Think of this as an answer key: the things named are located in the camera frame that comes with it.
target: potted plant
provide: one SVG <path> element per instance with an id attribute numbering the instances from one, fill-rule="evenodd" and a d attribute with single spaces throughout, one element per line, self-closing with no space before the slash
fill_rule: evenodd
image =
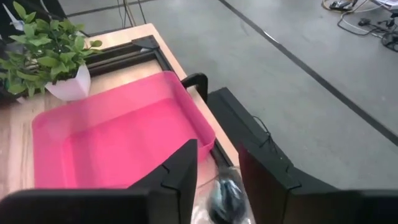
<path id="1" fill-rule="evenodd" d="M 12 94 L 28 92 L 34 95 L 48 89 L 57 98 L 65 101 L 79 100 L 88 96 L 90 74 L 85 58 L 100 52 L 100 40 L 90 41 L 85 48 L 84 37 L 78 35 L 83 25 L 73 25 L 67 19 L 35 19 L 35 12 L 27 14 L 14 2 L 15 10 L 24 21 L 24 34 L 12 35 L 11 39 L 24 46 L 23 54 L 7 52 L 9 59 L 0 60 L 7 72 L 0 73 L 5 89 Z"/>

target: floor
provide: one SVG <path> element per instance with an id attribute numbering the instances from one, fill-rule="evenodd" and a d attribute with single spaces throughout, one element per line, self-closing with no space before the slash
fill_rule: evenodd
<path id="1" fill-rule="evenodd" d="M 60 0 L 89 34 L 123 27 L 116 0 Z M 226 0 L 339 91 L 398 133 L 398 54 L 379 39 L 336 26 L 339 14 L 320 1 Z M 375 5 L 366 3 L 366 8 Z M 79 12 L 110 7 L 89 14 Z M 131 5 L 138 24 L 137 4 Z M 142 3 L 187 73 L 203 72 L 210 90 L 227 86 L 260 117 L 303 171 L 341 189 L 398 187 L 398 148 L 225 7 L 221 0 Z M 382 9 L 354 14 L 387 19 Z"/>

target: table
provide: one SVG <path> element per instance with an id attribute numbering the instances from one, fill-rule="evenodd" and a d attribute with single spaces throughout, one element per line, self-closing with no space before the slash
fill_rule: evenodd
<path id="1" fill-rule="evenodd" d="M 187 75 L 152 24 L 90 37 L 87 41 L 102 40 L 103 45 L 101 48 L 104 49 L 148 35 L 155 37 L 178 77 L 180 79 L 185 78 Z M 157 72 L 161 72 L 159 64 L 156 61 L 150 61 L 94 77 L 91 81 L 90 95 L 148 77 Z M 231 162 L 234 166 L 238 166 L 237 151 L 205 102 L 194 88 L 189 88 L 188 92 L 191 94 L 198 109 L 214 129 L 220 145 Z M 65 103 L 50 93 L 46 93 L 44 96 L 36 95 L 23 104 L 14 103 L 0 108 L 0 198 L 11 192 L 29 189 L 34 186 L 31 122 L 39 113 Z M 215 175 L 216 165 L 209 155 L 206 161 L 198 165 L 197 184 L 200 185 Z"/>

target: white pot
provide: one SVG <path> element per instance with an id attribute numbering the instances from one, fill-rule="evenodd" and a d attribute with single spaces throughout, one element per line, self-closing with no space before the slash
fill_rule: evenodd
<path id="1" fill-rule="evenodd" d="M 86 98 L 90 92 L 90 73 L 86 65 L 79 67 L 76 77 L 58 81 L 55 85 L 47 83 L 46 89 L 63 101 L 80 100 Z"/>

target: pink plastic bin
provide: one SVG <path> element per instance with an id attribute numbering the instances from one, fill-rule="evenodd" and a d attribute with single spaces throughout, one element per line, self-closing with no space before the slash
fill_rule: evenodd
<path id="1" fill-rule="evenodd" d="M 189 139 L 198 160 L 215 133 L 173 72 L 162 72 L 38 115 L 37 188 L 124 189 Z"/>

